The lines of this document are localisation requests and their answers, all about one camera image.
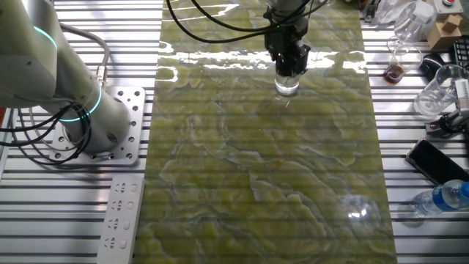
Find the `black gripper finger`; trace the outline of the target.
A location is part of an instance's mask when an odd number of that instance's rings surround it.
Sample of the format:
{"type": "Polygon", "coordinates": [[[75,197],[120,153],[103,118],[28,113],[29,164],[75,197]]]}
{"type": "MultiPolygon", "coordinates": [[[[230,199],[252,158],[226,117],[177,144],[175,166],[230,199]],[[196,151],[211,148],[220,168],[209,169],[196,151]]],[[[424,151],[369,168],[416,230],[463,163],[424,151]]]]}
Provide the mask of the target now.
{"type": "Polygon", "coordinates": [[[290,66],[288,62],[280,56],[276,59],[276,73],[280,76],[290,76],[290,66]]]}
{"type": "Polygon", "coordinates": [[[292,71],[295,73],[295,75],[303,75],[308,70],[307,64],[308,64],[307,54],[304,56],[295,57],[292,71]]]}

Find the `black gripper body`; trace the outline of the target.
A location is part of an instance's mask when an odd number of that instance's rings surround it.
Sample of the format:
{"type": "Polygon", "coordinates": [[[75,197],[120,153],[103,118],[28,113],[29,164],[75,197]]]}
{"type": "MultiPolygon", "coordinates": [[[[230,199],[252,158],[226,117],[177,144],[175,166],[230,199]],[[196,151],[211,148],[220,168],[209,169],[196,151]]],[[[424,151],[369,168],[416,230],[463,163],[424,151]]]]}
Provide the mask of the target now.
{"type": "Polygon", "coordinates": [[[273,31],[265,35],[265,48],[273,61],[282,59],[284,62],[306,62],[311,48],[302,39],[308,32],[308,18],[295,15],[281,23],[282,17],[264,14],[273,31]]]}

